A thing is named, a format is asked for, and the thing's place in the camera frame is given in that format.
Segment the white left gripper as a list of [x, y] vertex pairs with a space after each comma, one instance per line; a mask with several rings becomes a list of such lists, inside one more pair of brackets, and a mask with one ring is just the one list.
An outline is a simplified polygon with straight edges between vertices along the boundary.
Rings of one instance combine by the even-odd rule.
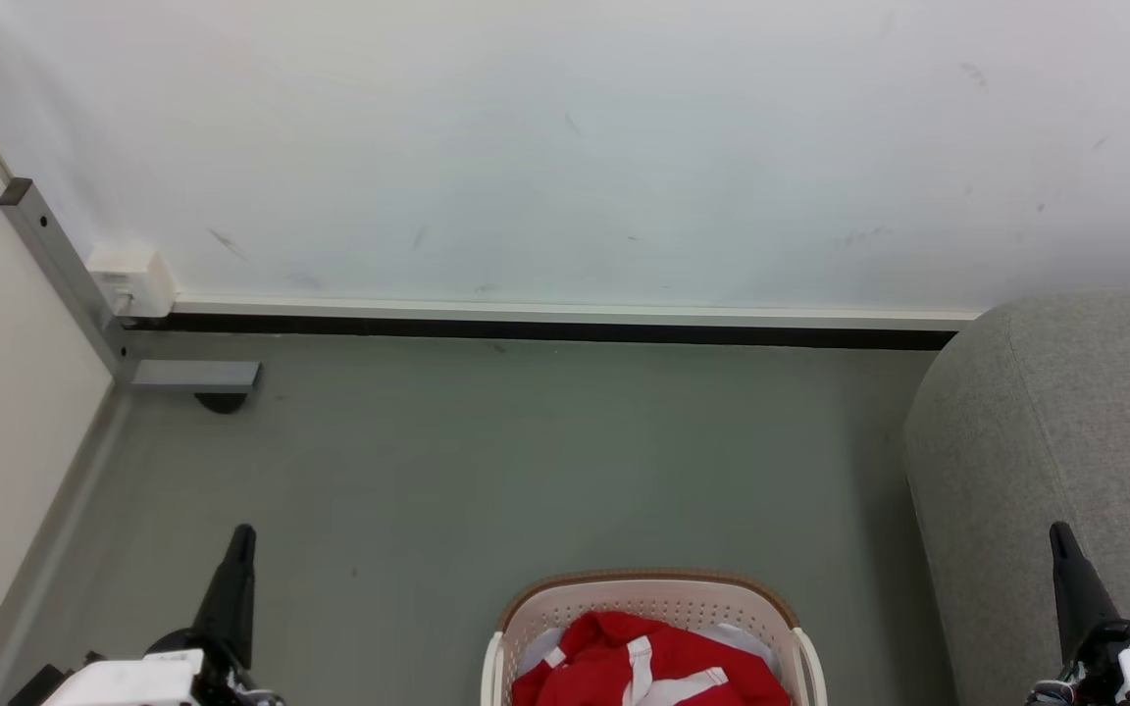
[[9, 705], [282, 705], [247, 674], [254, 657], [257, 531], [234, 528], [191, 629], [138, 660], [86, 653], [79, 670], [45, 665]]

